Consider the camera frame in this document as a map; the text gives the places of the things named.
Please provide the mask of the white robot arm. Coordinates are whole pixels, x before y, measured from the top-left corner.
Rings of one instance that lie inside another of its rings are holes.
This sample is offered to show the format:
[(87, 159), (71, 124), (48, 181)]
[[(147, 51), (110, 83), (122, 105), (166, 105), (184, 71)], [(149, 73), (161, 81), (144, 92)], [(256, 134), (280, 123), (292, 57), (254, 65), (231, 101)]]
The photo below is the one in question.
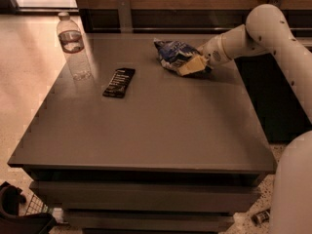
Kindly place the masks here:
[[(312, 121), (312, 53), (292, 34), (282, 11), (272, 4), (252, 9), (246, 22), (198, 48), (199, 56), (182, 67), (185, 76), (205, 66), (219, 67), (237, 58), (270, 55), (276, 82)], [(285, 147), (275, 173), (268, 234), (312, 234), (312, 131)]]

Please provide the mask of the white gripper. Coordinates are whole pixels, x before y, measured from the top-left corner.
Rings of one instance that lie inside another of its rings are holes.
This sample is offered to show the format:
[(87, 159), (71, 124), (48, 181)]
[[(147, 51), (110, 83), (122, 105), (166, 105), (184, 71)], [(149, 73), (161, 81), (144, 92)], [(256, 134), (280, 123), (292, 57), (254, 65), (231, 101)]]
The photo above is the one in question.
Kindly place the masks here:
[(189, 75), (203, 71), (208, 66), (219, 66), (231, 61), (231, 58), (225, 52), (222, 42), (223, 35), (216, 35), (208, 42), (198, 48), (201, 55), (190, 59), (187, 63), (177, 69), (180, 76)]

